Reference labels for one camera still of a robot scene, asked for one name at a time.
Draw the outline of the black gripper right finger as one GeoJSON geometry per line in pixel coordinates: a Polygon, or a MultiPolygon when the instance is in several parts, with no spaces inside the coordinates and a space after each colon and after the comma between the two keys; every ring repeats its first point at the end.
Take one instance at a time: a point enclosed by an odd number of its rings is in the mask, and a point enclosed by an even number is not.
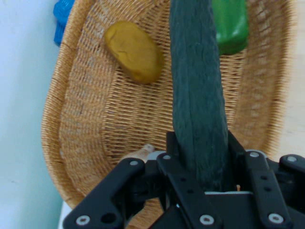
{"type": "Polygon", "coordinates": [[[303,229],[305,227],[305,159],[284,155],[279,162],[258,150],[246,151],[228,133],[234,178],[245,197],[225,216],[225,229],[303,229]]]}

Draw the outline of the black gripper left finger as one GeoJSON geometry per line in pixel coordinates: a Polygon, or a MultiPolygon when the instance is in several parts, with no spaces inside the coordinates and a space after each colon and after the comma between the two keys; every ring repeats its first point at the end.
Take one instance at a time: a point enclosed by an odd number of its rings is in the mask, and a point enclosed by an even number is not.
{"type": "Polygon", "coordinates": [[[65,229],[124,229],[149,199],[163,214],[153,229],[221,229],[224,222],[196,179],[181,165],[174,132],[167,151],[144,162],[122,160],[64,219],[65,229]]]}

